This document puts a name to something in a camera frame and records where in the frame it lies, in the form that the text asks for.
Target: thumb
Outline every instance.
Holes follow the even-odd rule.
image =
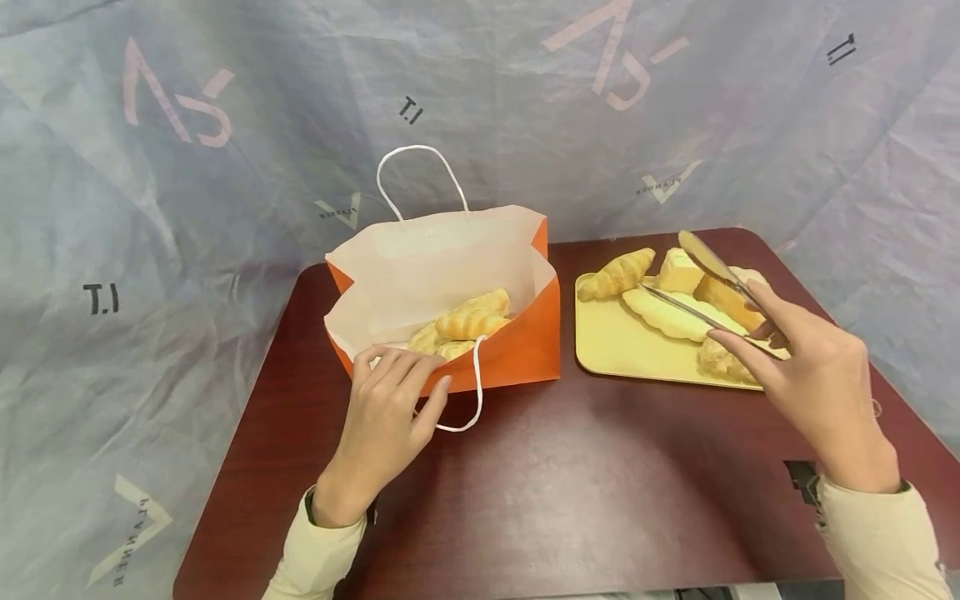
[[[440,415],[444,413],[446,406],[446,395],[450,391],[450,381],[453,377],[447,375],[433,386],[430,397],[423,404],[420,414],[414,419],[413,436],[414,440],[420,445],[426,445],[433,437],[434,428]]]
[[[774,359],[744,338],[720,329],[711,329],[707,336],[736,356],[764,389],[780,381],[780,369]]]

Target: metal tongs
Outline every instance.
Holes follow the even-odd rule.
[[[749,300],[751,304],[756,308],[756,310],[761,315],[763,315],[763,317],[767,320],[767,323],[770,324],[770,326],[774,329],[774,331],[782,335],[782,331],[780,330],[780,328],[777,327],[777,325],[774,323],[774,320],[770,317],[770,315],[767,314],[765,310],[763,310],[763,306],[760,305],[760,302],[756,299],[754,294],[750,291],[750,288],[747,287],[747,285],[740,279],[740,277],[736,276],[736,273],[734,273],[733,270],[727,266],[727,263],[720,260],[720,257],[717,256],[716,253],[713,250],[711,250],[707,246],[707,244],[703,242],[703,240],[701,240],[691,231],[686,231],[686,230],[681,230],[678,237],[680,238],[680,247],[684,249],[684,251],[686,252],[686,255],[690,257],[690,260],[692,260],[694,264],[700,267],[700,269],[704,273],[708,274],[709,276],[713,276],[713,278],[724,283],[725,285],[733,289],[736,293],[738,293],[740,296],[743,296],[744,298]],[[720,324],[719,322],[717,322],[716,320],[708,317],[707,315],[700,312],[696,308],[693,308],[692,306],[688,306],[687,304],[671,297],[669,294],[666,294],[655,287],[649,286],[646,283],[640,283],[640,285],[642,285],[645,290],[647,290],[657,298],[665,302],[668,302],[673,306],[676,306],[677,308],[685,311],[690,315],[693,315],[694,317],[697,317],[698,319],[710,325],[711,327],[715,329],[720,329],[721,331],[727,331],[728,333],[732,333],[733,335],[740,336],[745,340],[749,341],[751,344],[753,344],[757,348],[760,348],[770,356],[776,358],[777,360],[783,360],[781,356],[777,356],[777,354],[772,350],[770,350],[769,348],[766,348],[758,344],[755,339],[749,336],[749,333],[746,336],[740,335],[739,333],[731,330],[729,327],[726,327]]]

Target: yellow tray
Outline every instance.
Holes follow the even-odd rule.
[[[577,277],[580,281],[593,273]],[[645,277],[652,283],[653,277]],[[630,310],[619,296],[608,300],[581,302],[573,294],[577,331],[577,360],[584,369],[602,375],[620,375],[640,379],[680,381],[742,390],[761,390],[759,386],[728,381],[699,372],[699,344],[675,340],[660,334]]]

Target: pastry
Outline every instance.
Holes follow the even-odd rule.
[[[700,372],[729,381],[757,385],[754,376],[747,371],[736,356],[712,338],[706,338],[697,352]]]
[[[445,342],[437,333],[437,326],[426,324],[423,329],[414,334],[407,343],[407,349],[421,354],[436,354],[441,344]]]
[[[457,356],[473,350],[473,347],[476,346],[476,344],[477,343],[472,340],[447,342],[440,346],[440,348],[437,350],[437,353],[446,360],[453,360]]]
[[[656,253],[644,248],[618,256],[599,272],[585,279],[577,290],[580,301],[611,298],[635,288],[647,274]]]
[[[498,287],[492,292],[467,300],[451,310],[450,313],[473,312],[475,310],[506,317],[507,313],[510,312],[510,295],[507,294],[507,290]]]
[[[509,322],[510,319],[499,315],[473,310],[443,315],[434,324],[442,337],[450,340],[476,340],[481,335],[493,335]]]
[[[695,300],[687,294],[678,292],[667,292],[667,294],[690,308],[711,317],[716,322],[729,327],[731,331],[740,334],[746,333],[736,321],[706,302]],[[622,298],[627,306],[637,313],[645,323],[654,329],[658,329],[668,338],[686,339],[699,344],[706,340],[707,332],[712,329],[710,325],[699,318],[657,298],[642,287],[624,292]]]
[[[757,271],[740,267],[730,267],[730,270],[744,283],[754,280],[770,287],[763,275]],[[747,308],[746,299],[739,292],[710,275],[705,275],[700,281],[700,285],[693,291],[693,298],[716,306],[730,315],[734,321],[746,327],[748,331],[753,331],[765,321],[763,315]]]
[[[687,256],[683,248],[671,248],[663,258],[660,274],[654,280],[654,287],[664,292],[693,294],[704,272]]]

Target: wrist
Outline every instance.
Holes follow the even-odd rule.
[[[847,438],[819,452],[827,477],[836,485],[866,493],[897,493],[900,464],[897,451],[883,434]]]
[[[371,495],[341,477],[331,463],[317,478],[310,508],[319,527],[341,529],[358,523],[372,502]]]

